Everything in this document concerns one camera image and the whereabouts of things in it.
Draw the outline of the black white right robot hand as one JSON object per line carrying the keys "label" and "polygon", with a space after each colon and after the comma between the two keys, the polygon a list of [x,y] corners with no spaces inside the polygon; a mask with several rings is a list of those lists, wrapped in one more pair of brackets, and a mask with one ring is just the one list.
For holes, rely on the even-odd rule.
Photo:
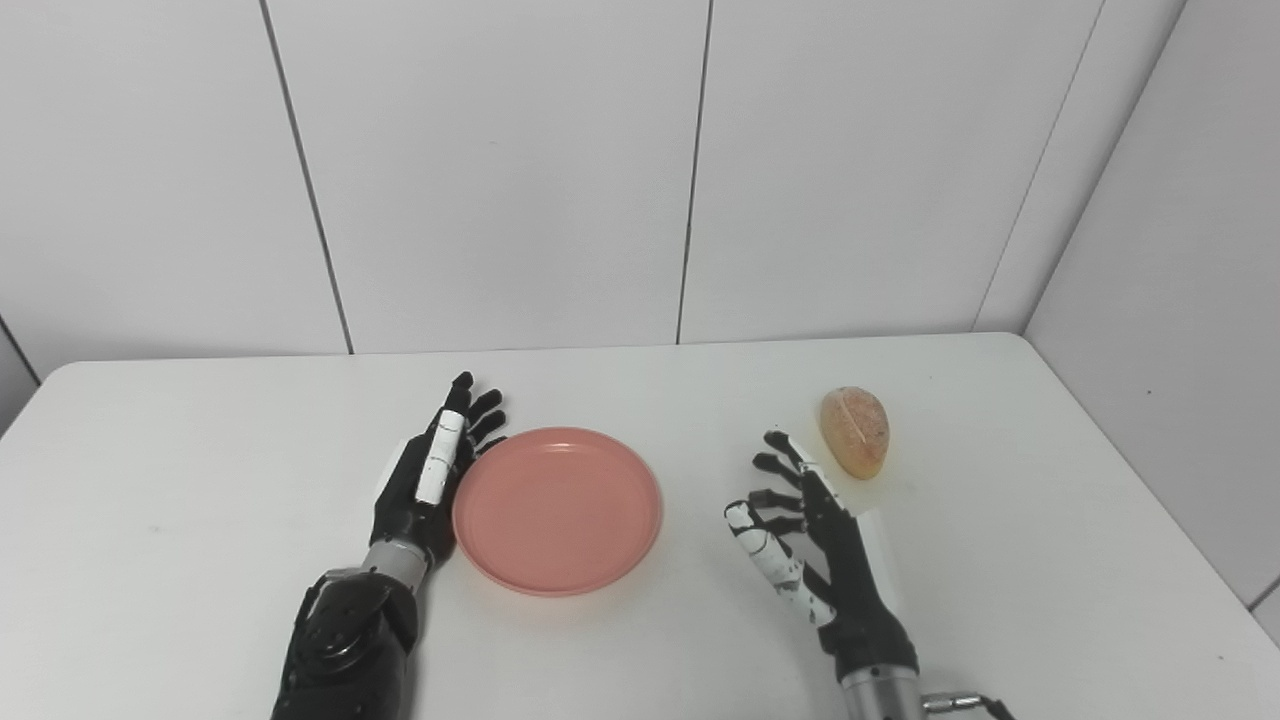
{"label": "black white right robot hand", "polygon": [[906,628],[876,582],[859,520],[820,465],[783,430],[751,464],[794,492],[755,489],[724,507],[724,520],[774,593],[817,630],[838,679],[870,667],[919,673]]}

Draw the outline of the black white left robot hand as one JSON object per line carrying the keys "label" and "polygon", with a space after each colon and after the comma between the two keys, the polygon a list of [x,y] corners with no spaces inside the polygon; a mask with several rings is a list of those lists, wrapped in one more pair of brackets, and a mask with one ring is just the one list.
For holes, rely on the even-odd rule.
{"label": "black white left robot hand", "polygon": [[504,395],[477,392],[470,372],[456,377],[426,429],[408,438],[393,457],[374,503],[370,544],[398,544],[413,551],[426,571],[456,547],[452,509],[463,477],[506,438]]}

